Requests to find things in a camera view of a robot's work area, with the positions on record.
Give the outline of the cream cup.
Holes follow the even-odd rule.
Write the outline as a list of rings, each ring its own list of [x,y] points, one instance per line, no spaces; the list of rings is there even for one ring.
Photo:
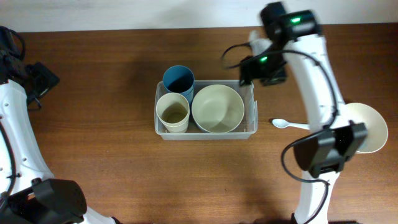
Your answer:
[[[189,121],[181,121],[178,123],[167,123],[161,120],[161,123],[164,125],[166,130],[170,133],[185,133],[188,129]]]
[[[179,93],[167,93],[157,101],[155,112],[166,127],[177,127],[187,123],[190,117],[190,104]]]

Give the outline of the clear plastic storage container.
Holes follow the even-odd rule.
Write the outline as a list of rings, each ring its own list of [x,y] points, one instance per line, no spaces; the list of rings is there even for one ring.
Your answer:
[[[161,123],[157,116],[154,116],[155,132],[164,140],[180,141],[207,141],[207,140],[239,140],[248,139],[257,131],[258,115],[257,101],[254,100],[254,85],[239,86],[238,80],[197,80],[195,81],[194,93],[198,93],[208,85],[226,85],[237,91],[243,99],[245,112],[239,126],[228,133],[206,133],[195,123],[193,118],[189,119],[188,129],[184,133],[170,133]]]

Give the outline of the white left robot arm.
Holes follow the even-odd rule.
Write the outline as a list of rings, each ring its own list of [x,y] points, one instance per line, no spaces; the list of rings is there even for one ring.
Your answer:
[[[80,186],[56,179],[33,132],[31,103],[59,78],[40,62],[24,64],[24,39],[1,27],[1,223],[112,223],[87,206]]]

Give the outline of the cream spoon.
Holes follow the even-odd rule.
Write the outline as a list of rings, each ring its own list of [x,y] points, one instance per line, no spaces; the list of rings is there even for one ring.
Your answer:
[[[280,129],[284,129],[284,128],[288,128],[288,127],[292,127],[292,128],[299,128],[299,129],[305,129],[305,130],[309,130],[309,125],[308,124],[302,124],[302,123],[291,123],[288,122],[284,119],[273,119],[272,120],[272,124]]]

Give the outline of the dark blue cup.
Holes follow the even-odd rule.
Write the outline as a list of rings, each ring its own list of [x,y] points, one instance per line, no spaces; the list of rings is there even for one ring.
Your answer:
[[[168,91],[185,93],[193,88],[195,77],[186,66],[174,65],[168,68],[163,75],[163,83]]]

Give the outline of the cream bowl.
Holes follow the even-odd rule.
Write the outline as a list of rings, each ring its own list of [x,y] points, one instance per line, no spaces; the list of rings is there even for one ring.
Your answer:
[[[368,136],[361,147],[356,151],[358,154],[370,154],[382,149],[388,140],[388,127],[381,114],[374,108],[363,103],[348,103],[344,106],[348,118],[355,123],[364,123]]]
[[[196,124],[220,120],[241,123],[244,112],[244,102],[239,93],[226,85],[208,85],[192,101],[192,116]]]

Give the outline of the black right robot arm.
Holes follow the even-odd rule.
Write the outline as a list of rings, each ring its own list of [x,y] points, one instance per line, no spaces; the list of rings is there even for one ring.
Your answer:
[[[327,223],[328,205],[334,183],[345,163],[368,135],[364,123],[353,121],[344,111],[344,101],[336,83],[326,50],[326,39],[310,10],[288,13],[281,2],[269,3],[260,13],[270,41],[248,43],[251,57],[239,63],[241,86],[259,79],[265,86],[282,83],[284,65],[297,82],[305,105],[310,134],[290,143],[289,149],[302,176],[288,171],[301,182],[300,199],[292,223]]]

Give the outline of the blue bowl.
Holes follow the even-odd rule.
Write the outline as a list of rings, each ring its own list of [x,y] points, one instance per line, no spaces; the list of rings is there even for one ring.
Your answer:
[[[203,121],[197,123],[197,126],[208,133],[228,133],[236,129],[240,122],[233,120]]]

